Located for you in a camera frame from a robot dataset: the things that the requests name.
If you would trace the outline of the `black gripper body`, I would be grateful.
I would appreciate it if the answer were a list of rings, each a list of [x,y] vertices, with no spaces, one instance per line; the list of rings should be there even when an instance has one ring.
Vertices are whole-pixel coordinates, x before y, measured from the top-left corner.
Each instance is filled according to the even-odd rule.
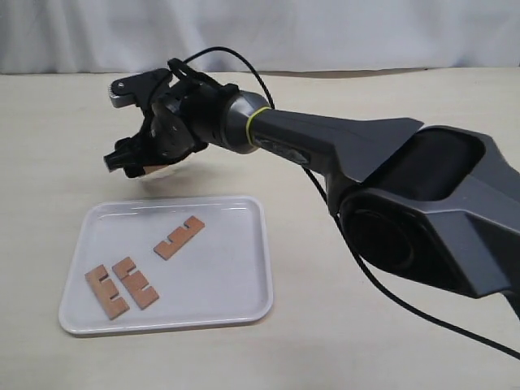
[[[157,97],[152,119],[135,145],[138,165],[171,165],[217,145],[236,150],[228,123],[238,86],[183,79]]]

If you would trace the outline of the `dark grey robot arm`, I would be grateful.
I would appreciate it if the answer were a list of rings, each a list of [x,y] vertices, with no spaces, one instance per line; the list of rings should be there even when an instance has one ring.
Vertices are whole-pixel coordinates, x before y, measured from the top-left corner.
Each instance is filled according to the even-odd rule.
[[[519,307],[519,174],[482,133],[411,118],[352,120],[270,108],[214,81],[111,84],[117,107],[145,117],[105,158],[143,176],[217,145],[265,150],[320,174],[329,213],[356,254],[390,274]]]

